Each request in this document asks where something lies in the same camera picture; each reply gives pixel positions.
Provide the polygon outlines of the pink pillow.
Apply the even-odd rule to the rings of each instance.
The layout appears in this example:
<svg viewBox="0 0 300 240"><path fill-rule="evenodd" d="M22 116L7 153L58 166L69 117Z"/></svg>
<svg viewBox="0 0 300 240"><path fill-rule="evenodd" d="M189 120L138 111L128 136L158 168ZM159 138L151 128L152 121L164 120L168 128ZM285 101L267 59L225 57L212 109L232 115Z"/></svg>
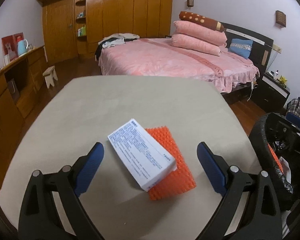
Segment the pink pillow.
<svg viewBox="0 0 300 240"><path fill-rule="evenodd" d="M171 38L171 45L210 55L221 55L221 50L218 46L185 34L174 34Z"/></svg>
<svg viewBox="0 0 300 240"><path fill-rule="evenodd" d="M227 36L224 32L211 30L189 21L174 21L176 33L188 35L211 44L222 46L227 42Z"/></svg>

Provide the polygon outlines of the blue cushion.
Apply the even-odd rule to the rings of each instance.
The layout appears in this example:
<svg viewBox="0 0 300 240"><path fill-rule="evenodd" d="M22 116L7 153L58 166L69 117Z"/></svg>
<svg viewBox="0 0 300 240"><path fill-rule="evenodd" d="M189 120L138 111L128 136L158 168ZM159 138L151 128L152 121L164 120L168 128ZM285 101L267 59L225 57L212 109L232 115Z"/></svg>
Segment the blue cushion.
<svg viewBox="0 0 300 240"><path fill-rule="evenodd" d="M253 40L242 40L239 38L233 38L228 51L235 53L245 59L248 59L253 47Z"/></svg>

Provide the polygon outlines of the red gift box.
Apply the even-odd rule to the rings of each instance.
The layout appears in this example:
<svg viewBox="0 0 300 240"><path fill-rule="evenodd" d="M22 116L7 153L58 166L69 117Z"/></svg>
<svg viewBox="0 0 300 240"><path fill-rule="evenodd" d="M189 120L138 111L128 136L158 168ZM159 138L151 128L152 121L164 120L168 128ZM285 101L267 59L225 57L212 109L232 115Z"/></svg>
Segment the red gift box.
<svg viewBox="0 0 300 240"><path fill-rule="evenodd" d="M23 33L13 34L13 35L10 35L10 36L3 37L1 39L4 56L8 55L10 61L13 61L14 59L16 59L18 57L17 38L19 36L22 39L24 39Z"/></svg>

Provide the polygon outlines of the wooden wardrobe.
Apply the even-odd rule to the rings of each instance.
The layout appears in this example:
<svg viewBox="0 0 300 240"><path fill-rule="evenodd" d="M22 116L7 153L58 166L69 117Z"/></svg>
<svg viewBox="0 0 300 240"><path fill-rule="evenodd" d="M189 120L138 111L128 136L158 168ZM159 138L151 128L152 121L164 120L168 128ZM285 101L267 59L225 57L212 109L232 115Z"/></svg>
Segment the wooden wardrobe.
<svg viewBox="0 0 300 240"><path fill-rule="evenodd" d="M170 34L172 0L37 0L48 63L88 57L115 33Z"/></svg>

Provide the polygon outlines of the light blue kettle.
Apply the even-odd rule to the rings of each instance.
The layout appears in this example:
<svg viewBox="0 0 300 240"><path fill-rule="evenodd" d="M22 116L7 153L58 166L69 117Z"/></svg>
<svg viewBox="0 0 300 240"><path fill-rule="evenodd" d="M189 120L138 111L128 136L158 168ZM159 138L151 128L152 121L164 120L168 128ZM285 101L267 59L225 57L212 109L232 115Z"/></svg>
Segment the light blue kettle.
<svg viewBox="0 0 300 240"><path fill-rule="evenodd" d="M22 36L17 36L16 42L18 56L26 54L29 46L27 39L24 39Z"/></svg>

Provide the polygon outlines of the clothes pile on bed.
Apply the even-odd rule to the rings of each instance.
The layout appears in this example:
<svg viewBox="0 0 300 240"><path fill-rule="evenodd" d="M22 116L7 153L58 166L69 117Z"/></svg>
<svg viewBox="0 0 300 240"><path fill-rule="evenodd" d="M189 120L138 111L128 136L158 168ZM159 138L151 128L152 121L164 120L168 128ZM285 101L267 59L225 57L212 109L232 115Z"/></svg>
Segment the clothes pile on bed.
<svg viewBox="0 0 300 240"><path fill-rule="evenodd" d="M129 41L134 41L139 39L140 36L132 33L116 33L112 34L108 37L105 37L103 40L98 42L98 45L101 46L101 48L110 48L117 45L125 44Z"/></svg>

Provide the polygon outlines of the black white nightstand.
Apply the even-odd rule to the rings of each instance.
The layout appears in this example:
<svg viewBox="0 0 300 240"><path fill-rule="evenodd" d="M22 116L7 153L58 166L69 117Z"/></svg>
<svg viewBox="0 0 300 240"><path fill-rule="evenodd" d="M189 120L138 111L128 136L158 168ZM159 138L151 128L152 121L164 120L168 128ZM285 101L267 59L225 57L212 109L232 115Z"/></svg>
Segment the black white nightstand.
<svg viewBox="0 0 300 240"><path fill-rule="evenodd" d="M290 96L289 88L281 85L269 74L264 74L257 84L252 97L253 102L267 113L281 112Z"/></svg>

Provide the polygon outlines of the brown dotted bolster pillow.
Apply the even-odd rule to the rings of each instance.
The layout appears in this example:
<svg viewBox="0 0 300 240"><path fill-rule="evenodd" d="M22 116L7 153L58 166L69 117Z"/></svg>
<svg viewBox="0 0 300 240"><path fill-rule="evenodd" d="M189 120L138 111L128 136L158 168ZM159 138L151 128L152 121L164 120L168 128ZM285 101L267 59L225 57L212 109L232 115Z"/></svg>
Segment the brown dotted bolster pillow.
<svg viewBox="0 0 300 240"><path fill-rule="evenodd" d="M181 11L179 14L179 19L183 21L190 21L192 23L219 32L224 32L226 30L226 28L222 25L221 22L193 12Z"/></svg>

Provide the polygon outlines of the black headboard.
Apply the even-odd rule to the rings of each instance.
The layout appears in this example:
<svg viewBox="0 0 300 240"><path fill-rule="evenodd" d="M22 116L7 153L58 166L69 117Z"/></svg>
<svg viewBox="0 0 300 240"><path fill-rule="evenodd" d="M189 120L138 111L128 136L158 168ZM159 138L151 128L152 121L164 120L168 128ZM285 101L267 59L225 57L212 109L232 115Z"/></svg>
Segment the black headboard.
<svg viewBox="0 0 300 240"><path fill-rule="evenodd" d="M233 39L251 40L253 42L249 59L259 69L260 75L263 76L266 72L274 41L271 38L243 27L224 22L222 22L222 25L225 28L225 34L228 38L227 48L230 47Z"/></svg>

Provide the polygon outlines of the brown wall lamp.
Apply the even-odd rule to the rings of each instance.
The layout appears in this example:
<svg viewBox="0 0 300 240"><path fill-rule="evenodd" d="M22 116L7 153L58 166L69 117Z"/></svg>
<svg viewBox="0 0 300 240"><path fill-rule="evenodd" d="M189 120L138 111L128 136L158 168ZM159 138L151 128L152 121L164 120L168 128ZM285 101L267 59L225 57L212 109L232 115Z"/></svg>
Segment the brown wall lamp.
<svg viewBox="0 0 300 240"><path fill-rule="evenodd" d="M281 28L286 27L286 15L282 11L275 11L275 23L279 25Z"/></svg>
<svg viewBox="0 0 300 240"><path fill-rule="evenodd" d="M193 7L194 6L194 0L186 0L186 6L187 7Z"/></svg>

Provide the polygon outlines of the pink bed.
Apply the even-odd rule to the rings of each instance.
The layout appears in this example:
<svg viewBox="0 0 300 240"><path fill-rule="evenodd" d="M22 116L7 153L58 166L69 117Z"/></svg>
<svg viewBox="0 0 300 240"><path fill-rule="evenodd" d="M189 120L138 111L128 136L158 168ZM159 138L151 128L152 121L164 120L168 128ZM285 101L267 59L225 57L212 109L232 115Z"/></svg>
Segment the pink bed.
<svg viewBox="0 0 300 240"><path fill-rule="evenodd" d="M103 75L182 77L212 83L220 93L259 77L250 59L221 49L220 56L178 48L169 38L141 38L101 51Z"/></svg>

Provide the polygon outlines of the black trash bin with bag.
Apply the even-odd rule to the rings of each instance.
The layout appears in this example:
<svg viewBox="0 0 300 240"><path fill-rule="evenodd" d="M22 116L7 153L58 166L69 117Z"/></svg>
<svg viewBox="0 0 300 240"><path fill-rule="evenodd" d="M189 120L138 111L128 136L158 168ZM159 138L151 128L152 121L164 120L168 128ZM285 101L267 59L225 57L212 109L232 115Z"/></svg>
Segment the black trash bin with bag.
<svg viewBox="0 0 300 240"><path fill-rule="evenodd" d="M290 210L300 199L300 155L281 155L266 138L267 115L255 122L249 140L263 170L270 175L281 211Z"/></svg>

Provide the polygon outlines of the white medicine box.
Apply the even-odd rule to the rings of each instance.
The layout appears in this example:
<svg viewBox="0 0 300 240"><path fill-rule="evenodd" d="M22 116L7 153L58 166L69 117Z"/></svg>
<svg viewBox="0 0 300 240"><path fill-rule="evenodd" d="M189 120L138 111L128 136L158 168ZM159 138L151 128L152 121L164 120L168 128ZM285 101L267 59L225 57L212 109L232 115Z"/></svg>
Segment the white medicine box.
<svg viewBox="0 0 300 240"><path fill-rule="evenodd" d="M177 169L175 157L135 119L108 135L108 140L143 191L149 191Z"/></svg>

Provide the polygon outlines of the small white stool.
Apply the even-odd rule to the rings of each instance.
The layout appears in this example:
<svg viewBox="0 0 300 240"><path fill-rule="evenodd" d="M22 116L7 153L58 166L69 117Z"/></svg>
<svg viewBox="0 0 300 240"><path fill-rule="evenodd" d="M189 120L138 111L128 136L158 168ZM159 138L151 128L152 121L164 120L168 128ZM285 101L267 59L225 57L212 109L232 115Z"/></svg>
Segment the small white stool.
<svg viewBox="0 0 300 240"><path fill-rule="evenodd" d="M58 81L58 76L57 76L57 73L56 73L55 66L48 67L43 72L43 77L45 79L47 88L50 88L50 86L54 87L55 86L55 81Z"/></svg>

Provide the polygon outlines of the upper pink pillow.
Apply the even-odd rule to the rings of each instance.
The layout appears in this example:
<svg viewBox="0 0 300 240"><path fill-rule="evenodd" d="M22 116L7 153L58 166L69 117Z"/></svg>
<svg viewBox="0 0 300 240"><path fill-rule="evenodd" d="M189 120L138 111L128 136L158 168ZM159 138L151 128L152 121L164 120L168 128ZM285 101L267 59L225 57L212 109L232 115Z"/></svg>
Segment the upper pink pillow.
<svg viewBox="0 0 300 240"><path fill-rule="evenodd" d="M188 35L211 44L222 46L227 42L227 36L224 32L211 30L189 21L174 21L176 33Z"/></svg>

